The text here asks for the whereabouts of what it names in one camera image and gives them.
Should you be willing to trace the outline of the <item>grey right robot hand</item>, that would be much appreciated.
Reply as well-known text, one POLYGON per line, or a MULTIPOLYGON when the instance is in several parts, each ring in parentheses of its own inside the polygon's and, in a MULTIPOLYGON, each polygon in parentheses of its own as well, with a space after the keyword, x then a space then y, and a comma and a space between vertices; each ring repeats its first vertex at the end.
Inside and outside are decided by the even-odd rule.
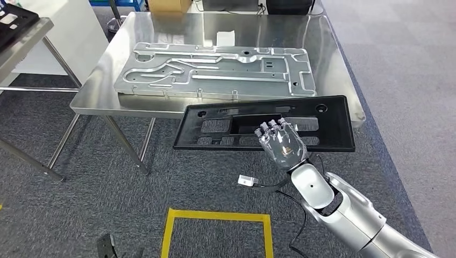
POLYGON ((277 166, 289 171, 308 158, 308 150, 292 124, 284 118, 260 124, 254 134, 277 166))

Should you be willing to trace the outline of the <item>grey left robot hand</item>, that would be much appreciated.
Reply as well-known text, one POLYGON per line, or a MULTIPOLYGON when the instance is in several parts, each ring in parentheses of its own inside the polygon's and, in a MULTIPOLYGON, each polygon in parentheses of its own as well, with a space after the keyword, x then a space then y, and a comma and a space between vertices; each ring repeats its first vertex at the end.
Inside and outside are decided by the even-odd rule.
POLYGON ((99 258, 117 258, 115 251, 114 238, 110 233, 106 233, 99 237, 96 241, 97 252, 99 258))

